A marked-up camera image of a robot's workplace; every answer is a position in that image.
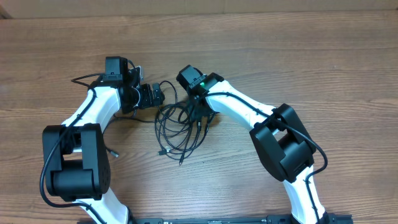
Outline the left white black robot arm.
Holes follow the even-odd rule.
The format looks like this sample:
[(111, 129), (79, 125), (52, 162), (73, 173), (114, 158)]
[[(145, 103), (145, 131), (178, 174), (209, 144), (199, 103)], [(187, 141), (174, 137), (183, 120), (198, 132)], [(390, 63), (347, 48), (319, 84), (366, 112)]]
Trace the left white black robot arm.
[(87, 85), (87, 97), (60, 125), (42, 133), (44, 166), (39, 179), (43, 201), (55, 208), (81, 207), (95, 223), (135, 223), (131, 210), (110, 188), (111, 170), (104, 130), (120, 111), (160, 106), (160, 85), (143, 84), (143, 69), (120, 56), (106, 57), (104, 73)]

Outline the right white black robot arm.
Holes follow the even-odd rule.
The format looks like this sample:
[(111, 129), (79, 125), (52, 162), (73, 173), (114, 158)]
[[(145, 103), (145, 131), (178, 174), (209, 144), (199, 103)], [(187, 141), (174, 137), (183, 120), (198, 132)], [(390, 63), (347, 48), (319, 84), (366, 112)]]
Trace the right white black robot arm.
[(205, 75), (191, 65), (179, 71), (176, 80), (190, 98), (189, 118), (221, 113), (249, 131), (261, 164), (285, 187), (294, 223), (328, 221), (313, 181), (314, 175), (327, 166), (314, 169), (313, 155), (319, 152), (324, 156), (325, 152), (312, 140), (291, 106), (276, 108), (260, 103), (220, 75)]

